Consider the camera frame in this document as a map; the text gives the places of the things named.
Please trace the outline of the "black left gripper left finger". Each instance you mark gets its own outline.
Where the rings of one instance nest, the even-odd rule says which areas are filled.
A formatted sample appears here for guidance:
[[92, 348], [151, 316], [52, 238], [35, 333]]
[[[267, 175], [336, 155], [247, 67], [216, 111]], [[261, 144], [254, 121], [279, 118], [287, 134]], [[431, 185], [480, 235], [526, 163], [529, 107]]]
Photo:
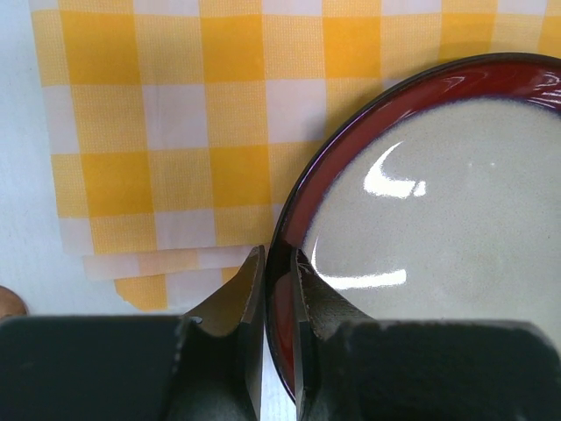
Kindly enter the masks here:
[[258, 419], [265, 262], [183, 315], [6, 318], [2, 419]]

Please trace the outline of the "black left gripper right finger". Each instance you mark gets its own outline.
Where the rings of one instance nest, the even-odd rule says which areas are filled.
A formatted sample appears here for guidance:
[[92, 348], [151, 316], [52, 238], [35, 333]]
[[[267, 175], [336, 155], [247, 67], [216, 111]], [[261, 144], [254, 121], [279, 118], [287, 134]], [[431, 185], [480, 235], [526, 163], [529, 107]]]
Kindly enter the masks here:
[[301, 420], [549, 420], [552, 344], [511, 320], [367, 316], [291, 256]]

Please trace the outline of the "red rimmed cream plate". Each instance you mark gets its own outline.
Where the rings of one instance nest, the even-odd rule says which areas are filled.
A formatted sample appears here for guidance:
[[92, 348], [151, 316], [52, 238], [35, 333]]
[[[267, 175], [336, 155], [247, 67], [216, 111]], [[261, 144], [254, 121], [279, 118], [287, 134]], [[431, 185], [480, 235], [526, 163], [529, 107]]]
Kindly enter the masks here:
[[394, 85], [303, 170], [266, 266], [267, 335], [295, 389], [290, 260], [382, 319], [512, 319], [560, 340], [560, 61], [482, 54]]

